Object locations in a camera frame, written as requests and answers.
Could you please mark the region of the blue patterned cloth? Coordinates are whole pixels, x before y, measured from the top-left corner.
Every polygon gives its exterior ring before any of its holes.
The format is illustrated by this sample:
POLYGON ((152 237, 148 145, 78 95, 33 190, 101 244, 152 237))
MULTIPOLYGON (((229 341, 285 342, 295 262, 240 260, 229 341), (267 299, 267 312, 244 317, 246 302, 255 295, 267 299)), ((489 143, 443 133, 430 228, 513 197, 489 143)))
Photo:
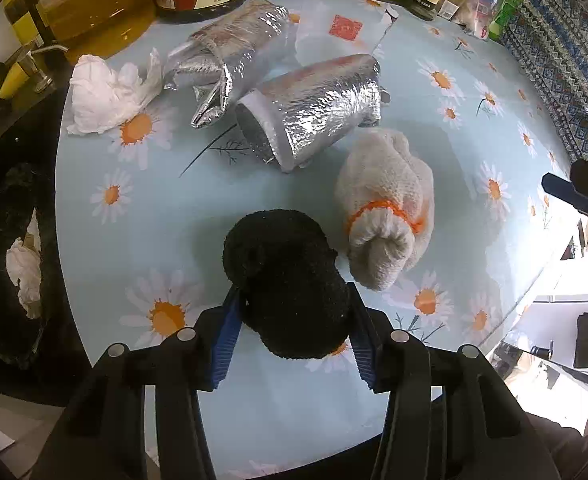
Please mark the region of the blue patterned cloth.
POLYGON ((501 42, 538 91, 568 157, 588 162, 588 0, 523 0, 501 42))

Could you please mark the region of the beige sock orange band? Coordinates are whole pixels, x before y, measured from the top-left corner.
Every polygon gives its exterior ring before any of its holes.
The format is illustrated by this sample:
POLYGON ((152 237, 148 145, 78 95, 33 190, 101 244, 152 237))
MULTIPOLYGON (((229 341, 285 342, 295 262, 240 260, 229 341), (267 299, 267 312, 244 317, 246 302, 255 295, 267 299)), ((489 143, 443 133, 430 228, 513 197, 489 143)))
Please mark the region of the beige sock orange band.
POLYGON ((399 131, 360 133, 335 185, 352 277, 377 292, 423 257, 434 230, 434 177, 399 131))

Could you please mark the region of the large cooking oil jug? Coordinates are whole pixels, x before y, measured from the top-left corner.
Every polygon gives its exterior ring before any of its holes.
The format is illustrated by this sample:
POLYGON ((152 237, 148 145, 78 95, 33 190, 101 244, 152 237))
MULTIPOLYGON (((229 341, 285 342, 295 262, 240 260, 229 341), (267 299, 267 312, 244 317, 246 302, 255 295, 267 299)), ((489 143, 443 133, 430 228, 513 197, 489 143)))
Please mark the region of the large cooking oil jug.
POLYGON ((109 58, 155 18, 152 0, 3 0, 2 6, 21 44, 60 44, 70 64, 84 54, 109 58))

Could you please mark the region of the yellow sponge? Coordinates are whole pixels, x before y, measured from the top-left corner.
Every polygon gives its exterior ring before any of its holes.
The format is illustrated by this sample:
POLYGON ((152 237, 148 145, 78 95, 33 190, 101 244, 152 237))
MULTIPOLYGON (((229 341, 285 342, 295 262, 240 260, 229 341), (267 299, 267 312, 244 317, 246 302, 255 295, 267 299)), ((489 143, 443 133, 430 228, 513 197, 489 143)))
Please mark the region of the yellow sponge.
POLYGON ((29 74, 25 72, 19 62, 15 62, 0 87, 0 99, 3 101, 12 99, 28 80, 29 74))

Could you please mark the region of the white tissue in bin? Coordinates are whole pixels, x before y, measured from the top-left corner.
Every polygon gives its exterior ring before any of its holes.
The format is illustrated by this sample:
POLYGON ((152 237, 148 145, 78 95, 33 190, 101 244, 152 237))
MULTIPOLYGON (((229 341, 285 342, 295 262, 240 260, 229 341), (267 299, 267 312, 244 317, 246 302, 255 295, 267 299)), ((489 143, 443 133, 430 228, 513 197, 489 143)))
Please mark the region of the white tissue in bin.
POLYGON ((6 273, 17 288, 17 300, 30 320, 41 316, 41 240, 37 209, 32 211, 25 235, 6 251, 6 273))

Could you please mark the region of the white tissue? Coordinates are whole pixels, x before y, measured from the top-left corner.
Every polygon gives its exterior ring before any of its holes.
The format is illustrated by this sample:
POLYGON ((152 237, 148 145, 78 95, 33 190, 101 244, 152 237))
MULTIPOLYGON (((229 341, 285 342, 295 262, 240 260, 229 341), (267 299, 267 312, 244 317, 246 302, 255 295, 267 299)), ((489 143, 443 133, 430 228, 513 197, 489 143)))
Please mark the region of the white tissue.
POLYGON ((17 300, 30 320, 41 316, 41 240, 37 209, 32 211, 25 235, 6 251, 6 273, 17 288, 17 300))
POLYGON ((137 116, 162 90, 163 63, 155 48, 144 78, 134 63, 112 70, 103 58, 81 55, 70 76, 73 122, 67 132, 84 136, 112 130, 137 116))

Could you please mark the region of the black kitchen sink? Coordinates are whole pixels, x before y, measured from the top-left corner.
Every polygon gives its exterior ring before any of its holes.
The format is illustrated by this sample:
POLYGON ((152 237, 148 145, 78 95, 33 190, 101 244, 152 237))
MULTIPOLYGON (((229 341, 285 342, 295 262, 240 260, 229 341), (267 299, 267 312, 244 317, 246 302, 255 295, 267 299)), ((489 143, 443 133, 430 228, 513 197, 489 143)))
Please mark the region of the black kitchen sink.
POLYGON ((54 206, 54 166, 66 93, 55 90, 0 138, 0 393, 64 406, 90 370, 63 281, 54 206), (29 318, 6 272, 6 251, 37 220, 39 318, 29 318))

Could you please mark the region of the daisy pattern table cover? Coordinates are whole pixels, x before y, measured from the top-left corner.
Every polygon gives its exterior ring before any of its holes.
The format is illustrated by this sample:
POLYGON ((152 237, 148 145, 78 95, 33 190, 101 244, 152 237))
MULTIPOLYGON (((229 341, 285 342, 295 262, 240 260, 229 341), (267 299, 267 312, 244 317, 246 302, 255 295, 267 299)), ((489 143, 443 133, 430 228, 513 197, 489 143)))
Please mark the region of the daisy pattern table cover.
MULTIPOLYGON (((570 162, 544 103, 500 44, 400 11, 375 52, 392 100, 382 124, 433 170, 435 228, 419 263, 368 307, 433 347, 490 349, 515 324, 536 279, 578 221, 541 178, 570 162)), ((55 169, 62 271, 92 360, 109 344, 155 346, 229 282, 222 244, 254 211, 294 209, 338 252, 345 220, 334 186, 345 136, 286 174, 261 162, 232 117, 192 128, 191 91, 155 101, 134 132, 60 137, 55 169)), ((342 349, 319 361, 271 354, 242 330, 218 389, 200 397, 215 474, 248 479, 321 460, 380 432, 387 398, 342 349)))

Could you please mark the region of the black trash bin bag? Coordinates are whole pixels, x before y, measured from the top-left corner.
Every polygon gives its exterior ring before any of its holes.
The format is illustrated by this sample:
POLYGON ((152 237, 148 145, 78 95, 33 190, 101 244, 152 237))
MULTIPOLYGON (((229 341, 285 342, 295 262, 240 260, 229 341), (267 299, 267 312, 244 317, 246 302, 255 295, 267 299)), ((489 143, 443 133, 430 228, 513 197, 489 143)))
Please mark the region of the black trash bin bag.
POLYGON ((0 171, 0 393, 63 406, 89 368, 63 285, 53 184, 20 162, 0 171))

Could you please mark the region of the silver foil insulated bag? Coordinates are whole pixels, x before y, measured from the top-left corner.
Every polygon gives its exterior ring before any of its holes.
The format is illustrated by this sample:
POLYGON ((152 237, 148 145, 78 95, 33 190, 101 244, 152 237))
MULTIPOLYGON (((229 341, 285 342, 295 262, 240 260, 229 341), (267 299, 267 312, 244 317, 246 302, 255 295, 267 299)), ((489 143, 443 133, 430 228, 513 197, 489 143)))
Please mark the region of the silver foil insulated bag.
POLYGON ((193 128, 218 122, 286 57, 290 28, 287 8, 269 0, 248 0, 170 51, 164 88, 193 90, 193 128))

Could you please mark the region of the black sock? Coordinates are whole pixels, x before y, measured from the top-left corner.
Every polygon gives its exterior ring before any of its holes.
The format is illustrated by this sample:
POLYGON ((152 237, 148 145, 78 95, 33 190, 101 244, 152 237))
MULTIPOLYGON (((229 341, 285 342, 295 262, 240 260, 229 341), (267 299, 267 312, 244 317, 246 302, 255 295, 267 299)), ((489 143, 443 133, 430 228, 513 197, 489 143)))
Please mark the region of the black sock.
POLYGON ((297 210, 256 211, 224 239, 241 321, 283 359, 322 359, 344 344, 349 291, 321 226, 297 210))

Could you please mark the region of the chrome soap dispenser pump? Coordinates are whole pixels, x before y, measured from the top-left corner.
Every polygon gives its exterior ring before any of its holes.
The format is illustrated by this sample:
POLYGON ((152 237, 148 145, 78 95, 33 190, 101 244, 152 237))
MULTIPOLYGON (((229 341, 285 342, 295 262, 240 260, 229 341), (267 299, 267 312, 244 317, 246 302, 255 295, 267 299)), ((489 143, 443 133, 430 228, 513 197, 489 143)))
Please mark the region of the chrome soap dispenser pump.
POLYGON ((18 67, 21 67, 23 72, 29 76, 29 78, 36 78, 36 84, 34 88, 36 93, 43 92, 53 82, 53 78, 48 75, 37 63, 36 55, 53 51, 61 51, 66 53, 68 51, 68 47, 62 46, 62 44, 52 44, 51 46, 43 46, 39 48, 21 48, 20 54, 16 59, 15 64, 18 67))

